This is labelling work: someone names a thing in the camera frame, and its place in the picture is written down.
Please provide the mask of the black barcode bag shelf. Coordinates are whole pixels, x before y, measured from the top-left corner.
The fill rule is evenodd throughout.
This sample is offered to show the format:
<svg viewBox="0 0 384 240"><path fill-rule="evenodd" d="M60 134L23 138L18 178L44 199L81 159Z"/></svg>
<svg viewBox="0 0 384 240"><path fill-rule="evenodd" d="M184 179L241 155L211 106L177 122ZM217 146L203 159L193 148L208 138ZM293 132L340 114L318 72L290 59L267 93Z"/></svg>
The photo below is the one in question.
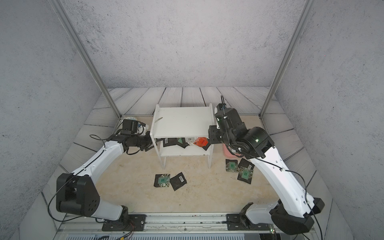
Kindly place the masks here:
<svg viewBox="0 0 384 240"><path fill-rule="evenodd" d="M163 147L177 146L178 144L177 138L163 138Z"/></svg>

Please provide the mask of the red tea bag shelf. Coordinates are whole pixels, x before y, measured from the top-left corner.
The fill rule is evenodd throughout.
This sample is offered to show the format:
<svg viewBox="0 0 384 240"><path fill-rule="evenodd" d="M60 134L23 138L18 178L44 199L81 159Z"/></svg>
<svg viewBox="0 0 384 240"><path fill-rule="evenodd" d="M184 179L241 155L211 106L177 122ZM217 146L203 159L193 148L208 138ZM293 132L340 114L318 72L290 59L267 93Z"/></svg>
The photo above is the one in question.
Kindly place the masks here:
<svg viewBox="0 0 384 240"><path fill-rule="evenodd" d="M199 137L194 141L194 145L207 151L211 144L209 142L209 139L205 137Z"/></svg>

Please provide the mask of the green label tea bag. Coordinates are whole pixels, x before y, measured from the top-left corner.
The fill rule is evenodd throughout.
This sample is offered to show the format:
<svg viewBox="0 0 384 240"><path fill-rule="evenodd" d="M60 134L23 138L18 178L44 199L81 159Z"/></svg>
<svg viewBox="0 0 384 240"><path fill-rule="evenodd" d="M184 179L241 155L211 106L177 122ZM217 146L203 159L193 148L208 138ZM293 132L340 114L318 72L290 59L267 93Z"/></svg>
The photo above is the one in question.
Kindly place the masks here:
<svg viewBox="0 0 384 240"><path fill-rule="evenodd" d="M170 174L158 174L155 175L154 187L166 188L170 184Z"/></svg>
<svg viewBox="0 0 384 240"><path fill-rule="evenodd" d="M226 171L230 173L238 173L239 172L238 161L226 159Z"/></svg>

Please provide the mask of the green tea bag under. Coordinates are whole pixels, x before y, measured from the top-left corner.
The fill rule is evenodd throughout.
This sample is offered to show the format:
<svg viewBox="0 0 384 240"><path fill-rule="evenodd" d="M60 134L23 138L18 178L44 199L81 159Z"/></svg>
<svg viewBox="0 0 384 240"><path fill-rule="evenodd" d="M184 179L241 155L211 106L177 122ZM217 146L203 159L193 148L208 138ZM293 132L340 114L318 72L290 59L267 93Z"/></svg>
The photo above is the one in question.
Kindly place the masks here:
<svg viewBox="0 0 384 240"><path fill-rule="evenodd" d="M252 178L253 178L253 169L245 168L245 167L239 167L239 173L237 180L245 182L247 184L252 183Z"/></svg>

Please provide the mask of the black barcode tea bag top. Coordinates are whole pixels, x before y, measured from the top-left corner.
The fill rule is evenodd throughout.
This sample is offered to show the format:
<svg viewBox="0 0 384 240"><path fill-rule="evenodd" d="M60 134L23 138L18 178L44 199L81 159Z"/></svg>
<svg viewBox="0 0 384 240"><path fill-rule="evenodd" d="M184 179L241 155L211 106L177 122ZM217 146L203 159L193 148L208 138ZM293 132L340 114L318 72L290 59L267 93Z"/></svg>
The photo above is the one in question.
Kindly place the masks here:
<svg viewBox="0 0 384 240"><path fill-rule="evenodd" d="M184 185L186 185L187 180L186 180L183 173L179 173L176 176L174 176L173 178L170 178L170 184L171 184L173 190L176 191L176 190L180 189L181 187L183 187Z"/></svg>

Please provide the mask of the black barcode tea bag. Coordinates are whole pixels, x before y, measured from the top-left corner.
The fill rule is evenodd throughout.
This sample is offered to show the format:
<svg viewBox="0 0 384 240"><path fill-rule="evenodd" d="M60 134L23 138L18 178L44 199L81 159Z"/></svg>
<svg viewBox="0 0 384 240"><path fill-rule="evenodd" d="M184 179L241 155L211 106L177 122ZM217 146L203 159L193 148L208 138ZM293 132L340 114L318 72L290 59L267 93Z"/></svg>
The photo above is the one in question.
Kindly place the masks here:
<svg viewBox="0 0 384 240"><path fill-rule="evenodd" d="M255 165L246 159L241 159L241 161L238 164L238 167L239 167L239 169L253 170Z"/></svg>
<svg viewBox="0 0 384 240"><path fill-rule="evenodd" d="M176 190L180 189L181 187L183 187L184 185L186 185L187 180L186 180L183 173L179 173L176 176L174 176L173 178L170 178L170 184L171 184L173 190L176 191Z"/></svg>

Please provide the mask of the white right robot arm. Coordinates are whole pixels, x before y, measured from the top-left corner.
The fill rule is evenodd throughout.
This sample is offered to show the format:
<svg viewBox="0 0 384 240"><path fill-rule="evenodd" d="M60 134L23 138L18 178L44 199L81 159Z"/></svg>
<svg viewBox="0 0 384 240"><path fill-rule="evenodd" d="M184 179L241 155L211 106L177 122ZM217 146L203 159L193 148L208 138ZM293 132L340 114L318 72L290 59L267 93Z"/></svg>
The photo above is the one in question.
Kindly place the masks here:
<svg viewBox="0 0 384 240"><path fill-rule="evenodd" d="M268 180L279 200L269 206L258 207L253 203L242 210L242 225L250 228L261 223L275 224L288 235L308 233L318 222L325 203L312 197L296 176L289 170L270 135L260 127L252 129L224 129L209 127L209 142L225 144L250 161Z"/></svg>

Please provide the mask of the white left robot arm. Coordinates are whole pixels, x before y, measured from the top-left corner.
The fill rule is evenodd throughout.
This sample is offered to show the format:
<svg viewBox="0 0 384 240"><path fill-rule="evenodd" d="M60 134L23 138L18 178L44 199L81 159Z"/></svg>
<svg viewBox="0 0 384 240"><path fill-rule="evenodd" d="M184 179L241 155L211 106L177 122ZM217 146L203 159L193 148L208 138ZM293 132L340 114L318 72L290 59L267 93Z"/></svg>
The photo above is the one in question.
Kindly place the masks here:
<svg viewBox="0 0 384 240"><path fill-rule="evenodd" d="M95 186L103 172L130 147L148 151L152 145L150 133L141 135L111 135L102 141L101 149L70 174L57 179L56 209L58 212L109 221L119 221L125 207L101 199Z"/></svg>

